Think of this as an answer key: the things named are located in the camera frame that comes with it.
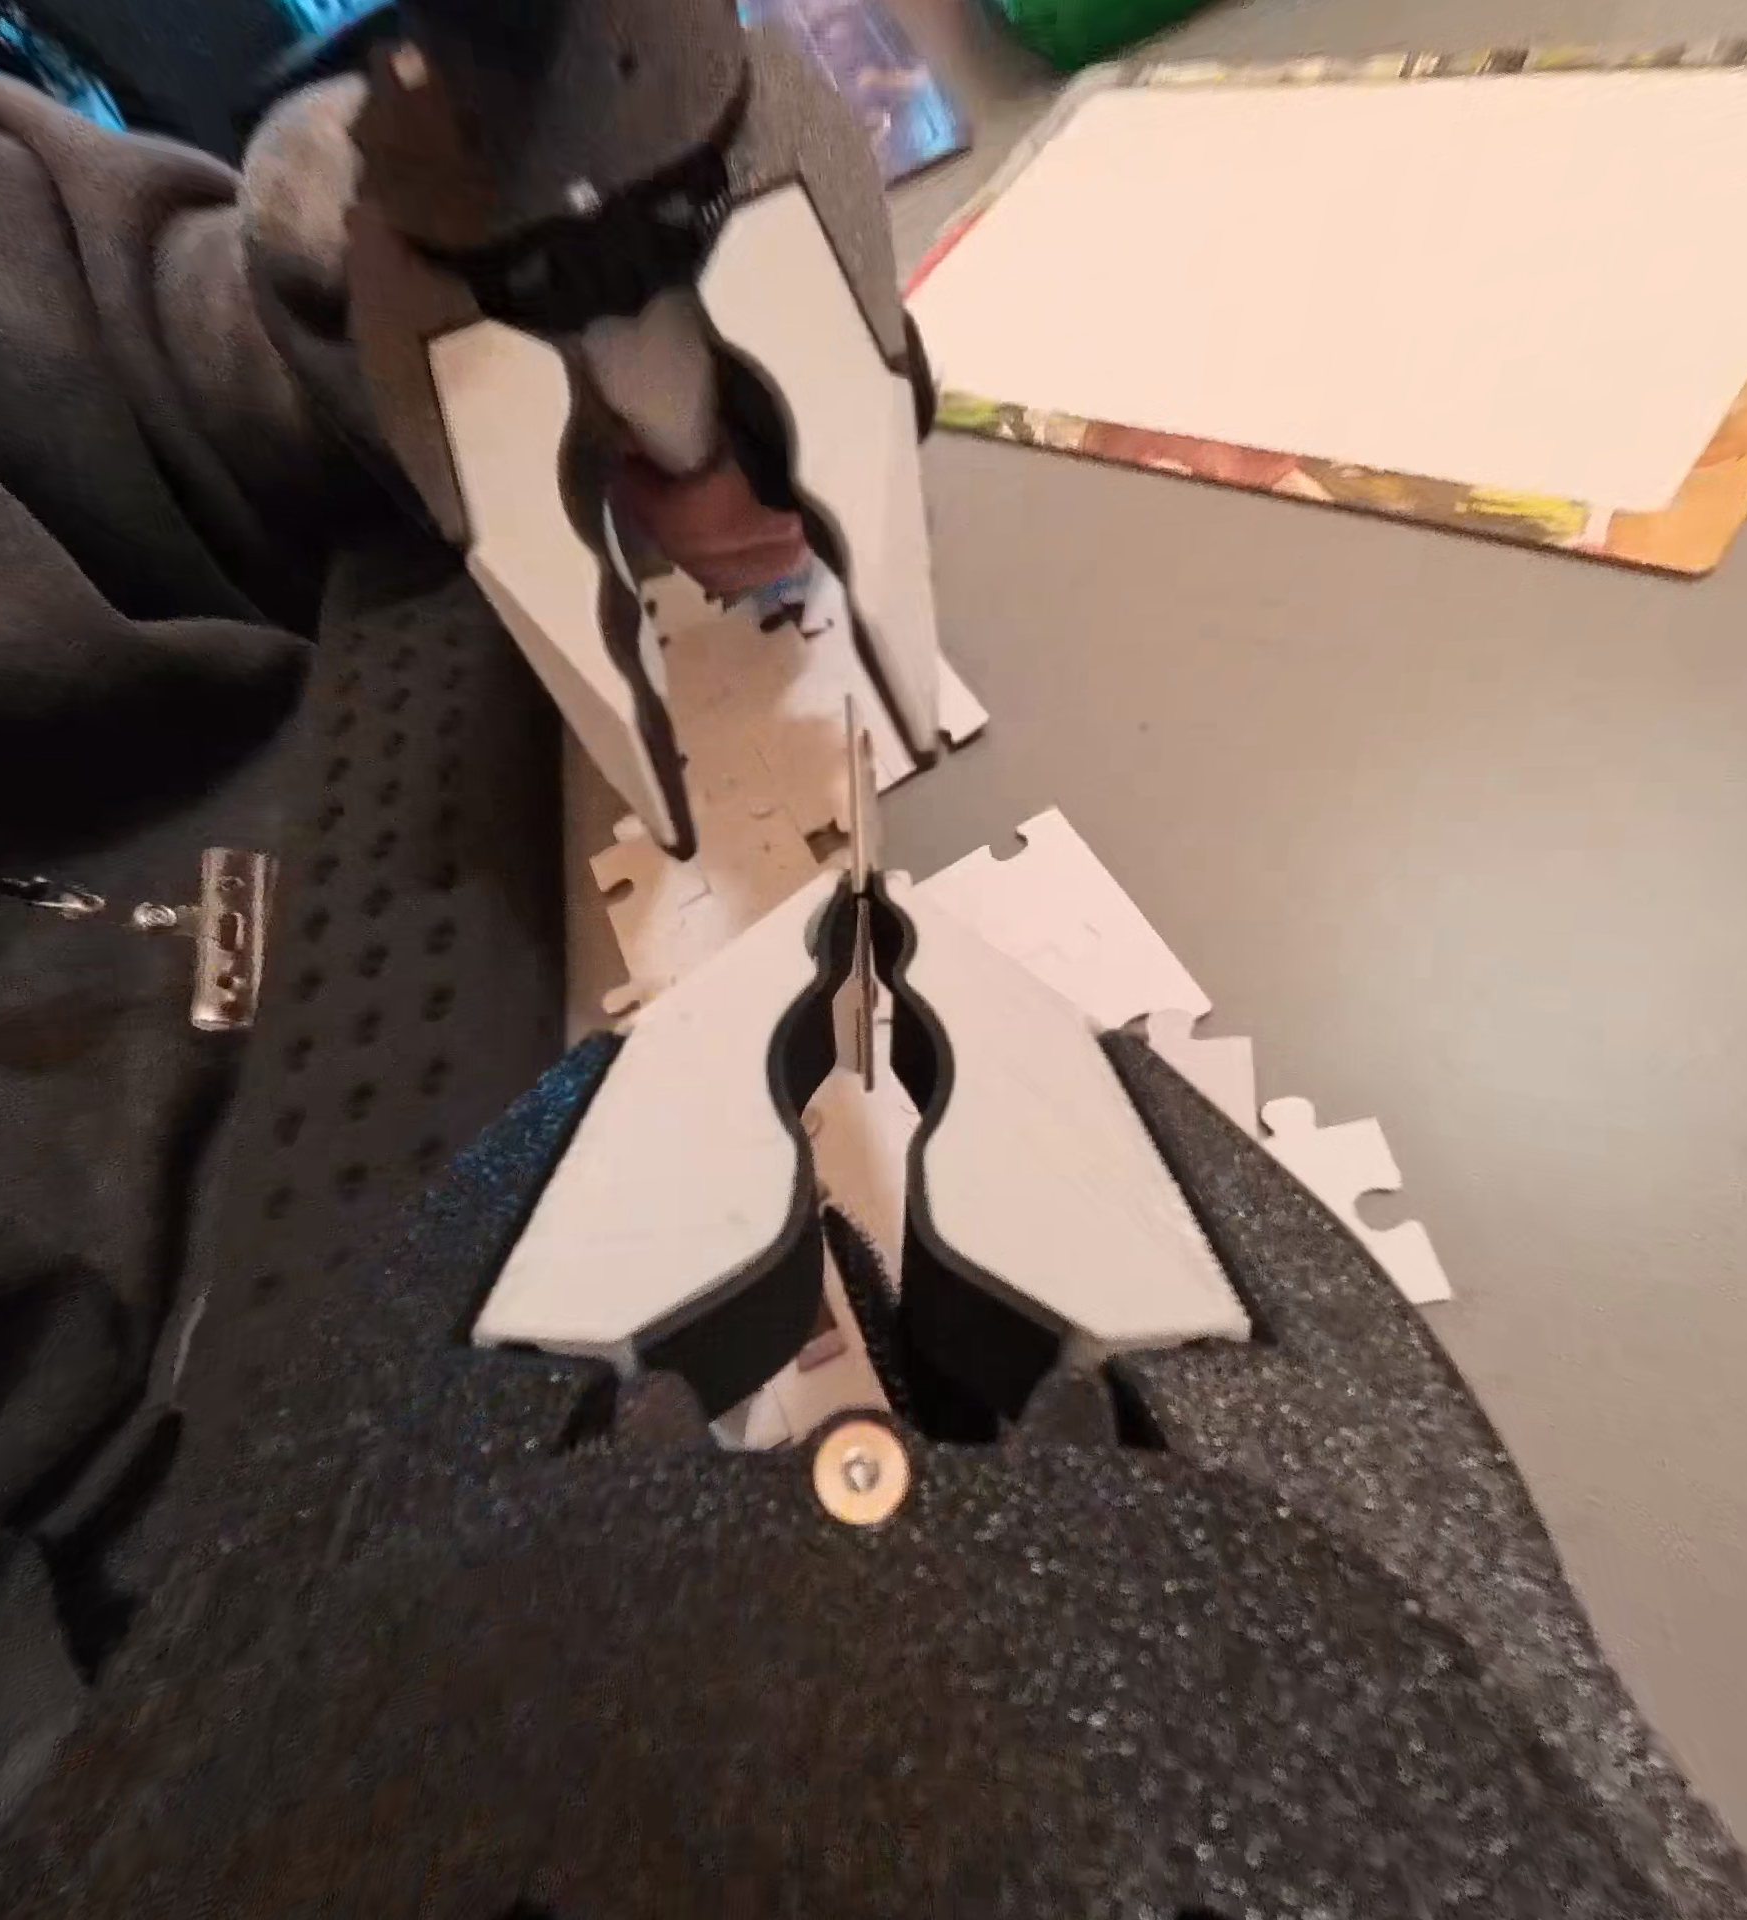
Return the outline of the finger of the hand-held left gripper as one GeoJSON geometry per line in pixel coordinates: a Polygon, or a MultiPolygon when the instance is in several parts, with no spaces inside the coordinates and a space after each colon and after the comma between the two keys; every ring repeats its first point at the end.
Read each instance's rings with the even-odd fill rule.
{"type": "Polygon", "coordinates": [[[477,321],[430,341],[467,571],[598,775],[669,855],[697,854],[666,657],[612,512],[572,469],[573,378],[548,341],[477,321]]]}
{"type": "Polygon", "coordinates": [[[909,376],[884,359],[799,183],[742,205],[700,273],[715,349],[763,390],[890,723],[941,753],[941,638],[909,376]]]}

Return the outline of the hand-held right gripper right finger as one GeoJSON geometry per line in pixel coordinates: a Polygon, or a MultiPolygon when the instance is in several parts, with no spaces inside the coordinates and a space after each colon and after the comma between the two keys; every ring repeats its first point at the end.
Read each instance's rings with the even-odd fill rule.
{"type": "Polygon", "coordinates": [[[1252,1318],[1091,1020],[924,890],[868,882],[916,1127],[897,1355],[924,1430],[1004,1430],[1064,1370],[1252,1318]]]}

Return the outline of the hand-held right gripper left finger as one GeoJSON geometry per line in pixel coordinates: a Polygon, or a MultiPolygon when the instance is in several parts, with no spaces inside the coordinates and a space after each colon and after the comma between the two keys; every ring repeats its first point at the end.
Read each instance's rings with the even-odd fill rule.
{"type": "Polygon", "coordinates": [[[830,1071],[836,882],[812,878],[614,1045],[470,1338],[676,1375],[707,1419],[733,1411],[815,1326],[804,1114],[830,1071]]]}

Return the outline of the pile of jigsaw pieces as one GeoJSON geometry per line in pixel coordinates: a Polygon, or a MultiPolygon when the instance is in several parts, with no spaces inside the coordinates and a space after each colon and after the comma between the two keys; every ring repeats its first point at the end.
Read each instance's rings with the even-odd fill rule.
{"type": "MultiPolygon", "coordinates": [[[[614,1027],[737,940],[823,866],[845,861],[837,731],[847,703],[868,729],[880,789],[909,778],[904,746],[873,713],[874,694],[840,614],[840,588],[823,571],[812,571],[799,613],[782,604],[766,622],[751,609],[719,609],[682,571],[642,586],[642,638],[659,644],[669,672],[700,849],[671,858],[629,814],[590,858],[624,967],[624,983],[601,997],[614,1027]]],[[[1252,1040],[1197,1031],[1211,997],[1068,814],[1045,808],[1015,837],[1014,854],[959,855],[918,893],[1098,1030],[1135,1030],[1222,1116],[1271,1147],[1407,1303],[1450,1303],[1451,1284],[1425,1223],[1378,1231],[1360,1221],[1365,1196],[1403,1190],[1381,1122],[1321,1122],[1298,1094],[1262,1101],[1252,1040]]]]}

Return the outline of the space jigsaw puzzle board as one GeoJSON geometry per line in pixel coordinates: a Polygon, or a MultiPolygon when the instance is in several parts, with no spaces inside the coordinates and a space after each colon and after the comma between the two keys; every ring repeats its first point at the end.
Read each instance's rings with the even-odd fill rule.
{"type": "Polygon", "coordinates": [[[788,35],[854,103],[889,187],[970,153],[967,111],[889,4],[742,4],[742,20],[788,35]]]}

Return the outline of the animal jigsaw puzzle board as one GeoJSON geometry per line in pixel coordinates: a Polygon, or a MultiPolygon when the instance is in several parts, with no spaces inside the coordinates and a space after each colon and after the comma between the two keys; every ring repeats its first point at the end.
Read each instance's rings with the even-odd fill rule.
{"type": "Polygon", "coordinates": [[[958,434],[1705,577],[1747,40],[1106,63],[908,302],[958,434]]]}

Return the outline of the person's left forearm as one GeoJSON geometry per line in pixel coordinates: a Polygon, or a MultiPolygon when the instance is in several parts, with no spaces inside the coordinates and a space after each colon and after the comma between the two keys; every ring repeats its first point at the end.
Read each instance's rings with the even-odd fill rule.
{"type": "Polygon", "coordinates": [[[0,513],[119,614],[312,632],[393,460],[348,337],[361,79],[243,167],[0,79],[0,513]]]}

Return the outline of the grey desk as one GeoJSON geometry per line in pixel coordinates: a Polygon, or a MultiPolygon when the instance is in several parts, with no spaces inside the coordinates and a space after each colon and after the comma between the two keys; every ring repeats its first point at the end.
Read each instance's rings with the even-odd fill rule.
{"type": "Polygon", "coordinates": [[[873,1540],[742,1548],[742,1674],[596,1764],[666,1918],[1618,1918],[1541,1733],[1568,1629],[1747,1850],[1747,551],[1658,584],[938,438],[996,708],[941,855],[1080,805],[1282,1086],[1378,1101],[1458,1299],[1327,1303],[1314,1205],[1189,1116],[1276,1341],[1145,1361],[1166,1451],[955,1449],[873,1540]]]}

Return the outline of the metal zipper pull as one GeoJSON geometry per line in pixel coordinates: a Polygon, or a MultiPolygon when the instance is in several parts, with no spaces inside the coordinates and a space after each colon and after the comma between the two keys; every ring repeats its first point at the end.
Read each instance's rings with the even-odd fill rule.
{"type": "Polygon", "coordinates": [[[125,924],[192,946],[187,1027],[208,1035],[255,1027],[278,858],[264,849],[208,848],[187,902],[135,902],[125,924]]]}

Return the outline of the green plastic bin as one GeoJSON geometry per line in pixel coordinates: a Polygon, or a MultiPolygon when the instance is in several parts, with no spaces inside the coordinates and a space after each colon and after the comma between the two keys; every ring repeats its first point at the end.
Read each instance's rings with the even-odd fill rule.
{"type": "Polygon", "coordinates": [[[1000,31],[1049,70],[1076,75],[1120,59],[1222,4],[983,4],[1000,31]]]}

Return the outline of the person's dark jacket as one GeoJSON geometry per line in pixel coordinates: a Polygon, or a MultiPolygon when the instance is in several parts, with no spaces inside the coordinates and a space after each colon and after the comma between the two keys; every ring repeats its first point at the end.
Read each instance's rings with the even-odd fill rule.
{"type": "MultiPolygon", "coordinates": [[[[323,425],[0,455],[0,874],[113,909],[208,848],[298,855],[317,638],[383,492],[323,425]]],[[[61,1643],[37,1525],[145,1402],[195,1284],[244,1040],[187,1023],[175,940],[0,902],[0,1599],[61,1643]]]]}

